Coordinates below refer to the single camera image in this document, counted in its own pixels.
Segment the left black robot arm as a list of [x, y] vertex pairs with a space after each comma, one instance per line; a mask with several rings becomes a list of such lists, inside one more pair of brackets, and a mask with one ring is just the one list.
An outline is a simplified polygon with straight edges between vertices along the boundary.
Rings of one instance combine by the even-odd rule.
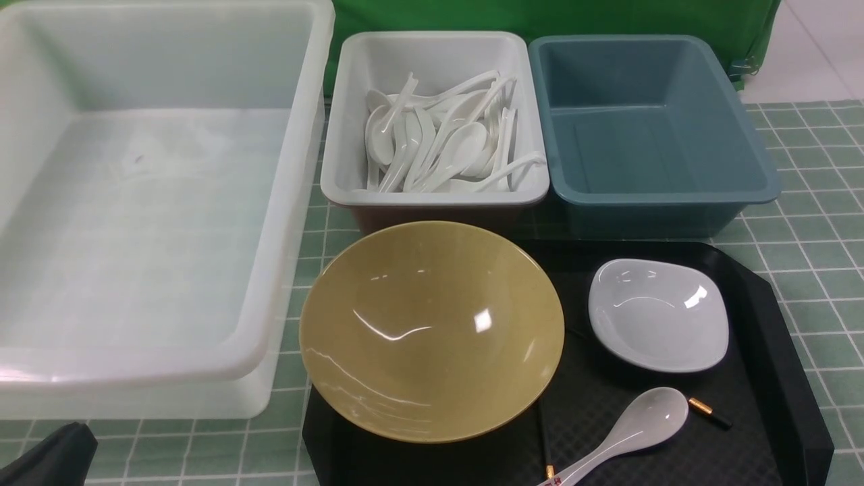
[[97, 449], [88, 425], [68, 423], [4, 466], [1, 484], [83, 485]]

